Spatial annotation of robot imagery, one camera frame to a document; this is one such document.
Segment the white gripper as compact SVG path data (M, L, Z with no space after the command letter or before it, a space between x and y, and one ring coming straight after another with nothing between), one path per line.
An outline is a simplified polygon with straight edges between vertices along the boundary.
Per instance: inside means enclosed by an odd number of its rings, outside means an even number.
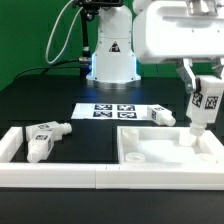
M213 58L216 77L224 79L224 0L215 0L215 6L215 15L191 14L189 0L134 0L133 48L138 61L156 64L183 58L177 73L187 93L200 90L191 59Z

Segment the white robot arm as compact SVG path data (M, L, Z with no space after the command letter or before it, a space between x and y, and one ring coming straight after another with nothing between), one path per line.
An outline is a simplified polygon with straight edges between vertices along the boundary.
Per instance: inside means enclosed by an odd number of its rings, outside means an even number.
M140 79L136 64L175 62L188 92L200 84L195 61L224 59L224 0L134 0L99 9L90 82L110 87Z

